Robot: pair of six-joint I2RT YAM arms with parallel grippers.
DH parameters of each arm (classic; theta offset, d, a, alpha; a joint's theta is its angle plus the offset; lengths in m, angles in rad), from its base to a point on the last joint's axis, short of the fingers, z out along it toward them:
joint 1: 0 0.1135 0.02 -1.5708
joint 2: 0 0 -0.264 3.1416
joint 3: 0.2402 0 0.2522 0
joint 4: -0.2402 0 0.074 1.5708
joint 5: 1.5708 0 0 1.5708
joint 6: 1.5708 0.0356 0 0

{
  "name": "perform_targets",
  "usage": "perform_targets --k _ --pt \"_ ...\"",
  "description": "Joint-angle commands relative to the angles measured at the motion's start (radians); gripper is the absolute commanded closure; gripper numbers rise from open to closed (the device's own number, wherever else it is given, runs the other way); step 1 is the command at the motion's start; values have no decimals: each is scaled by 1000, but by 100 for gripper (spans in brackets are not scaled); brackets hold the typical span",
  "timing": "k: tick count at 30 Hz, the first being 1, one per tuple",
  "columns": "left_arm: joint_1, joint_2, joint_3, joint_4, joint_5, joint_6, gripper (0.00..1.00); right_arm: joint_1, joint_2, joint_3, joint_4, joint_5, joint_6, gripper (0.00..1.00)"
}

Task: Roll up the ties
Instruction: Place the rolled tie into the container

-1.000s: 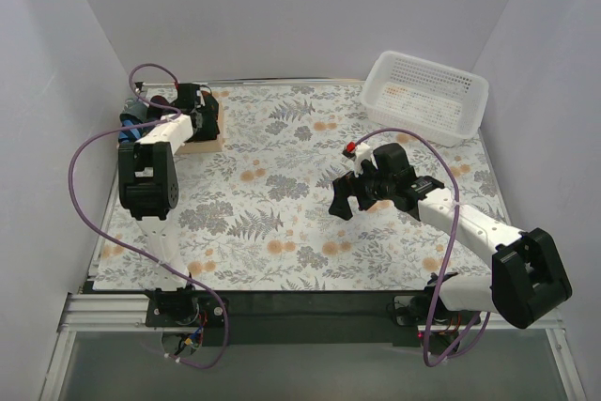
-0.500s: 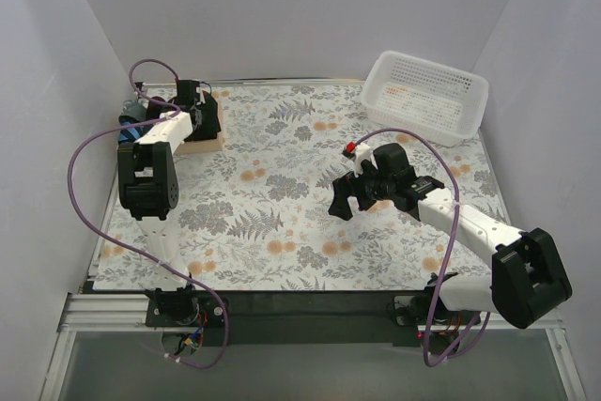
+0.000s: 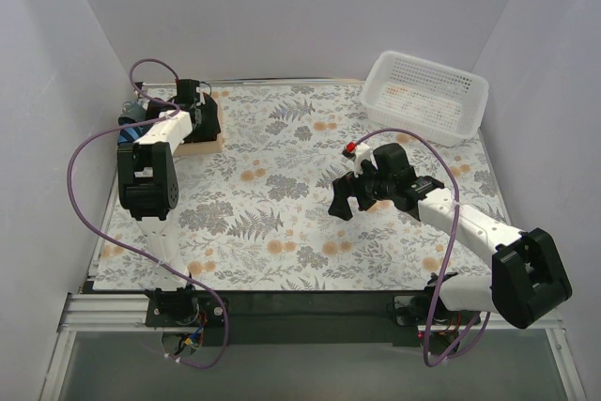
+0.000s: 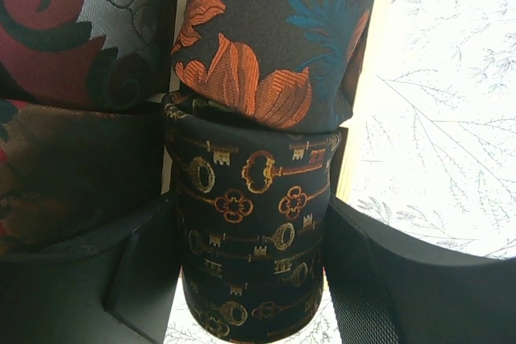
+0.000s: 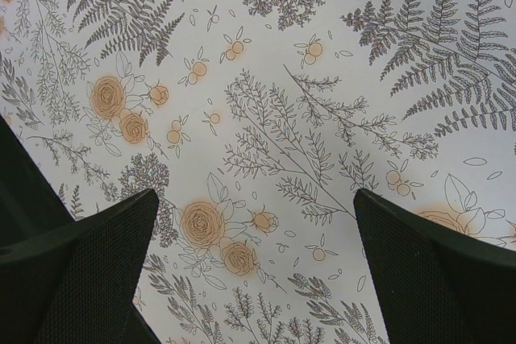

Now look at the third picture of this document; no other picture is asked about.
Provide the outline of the black tie with gold keys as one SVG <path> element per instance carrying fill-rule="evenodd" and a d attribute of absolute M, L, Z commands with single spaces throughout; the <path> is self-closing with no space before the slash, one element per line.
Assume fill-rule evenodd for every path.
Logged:
<path fill-rule="evenodd" d="M 201 123 L 200 123 L 200 141 L 209 142 L 216 141 L 221 133 L 221 125 L 219 120 L 219 105 L 213 99 L 205 100 L 201 105 Z"/>

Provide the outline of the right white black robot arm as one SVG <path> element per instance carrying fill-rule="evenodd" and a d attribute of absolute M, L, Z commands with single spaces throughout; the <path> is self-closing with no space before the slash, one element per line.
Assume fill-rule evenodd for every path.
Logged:
<path fill-rule="evenodd" d="M 548 232 L 541 228 L 522 231 L 456 202 L 441 181 L 417 176 L 398 144 L 371 149 L 350 143 L 343 154 L 354 168 L 332 184 L 331 216 L 350 220 L 350 199 L 356 200 L 361 211 L 378 201 L 390 201 L 415 220 L 455 238 L 489 267 L 487 276 L 452 272 L 433 277 L 424 290 L 424 309 L 432 321 L 446 323 L 462 311 L 491 312 L 525 329 L 572 297 L 572 286 Z"/>

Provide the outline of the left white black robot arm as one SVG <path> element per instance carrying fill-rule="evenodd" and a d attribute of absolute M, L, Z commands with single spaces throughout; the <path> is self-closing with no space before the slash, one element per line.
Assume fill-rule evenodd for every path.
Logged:
<path fill-rule="evenodd" d="M 173 119 L 168 107 L 150 104 L 148 117 L 161 122 L 143 127 L 133 141 L 117 147 L 119 201 L 146 238 L 147 252 L 158 260 L 157 280 L 146 291 L 155 312 L 181 326 L 194 323 L 200 304 L 192 284 L 178 277 L 188 275 L 177 245 L 175 221 L 179 187 L 174 156 L 202 155 L 223 150 L 222 109 L 211 92 L 201 90 L 194 79 L 176 81 L 171 99 L 181 112 Z"/>

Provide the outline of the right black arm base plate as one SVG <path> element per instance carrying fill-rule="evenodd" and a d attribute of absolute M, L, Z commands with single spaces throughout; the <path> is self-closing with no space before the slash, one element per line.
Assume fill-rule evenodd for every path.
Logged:
<path fill-rule="evenodd" d="M 386 306 L 386 313 L 399 326 L 424 326 L 431 300 L 426 295 L 396 296 Z M 448 310 L 437 301 L 432 323 L 434 326 L 464 326 L 476 315 L 473 311 Z"/>

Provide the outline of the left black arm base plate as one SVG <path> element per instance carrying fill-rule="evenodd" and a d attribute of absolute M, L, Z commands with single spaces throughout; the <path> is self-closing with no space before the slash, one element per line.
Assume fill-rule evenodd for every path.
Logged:
<path fill-rule="evenodd" d="M 150 300 L 145 325 L 150 328 L 183 328 L 204 324 L 221 328 L 225 309 L 212 297 L 165 297 Z"/>

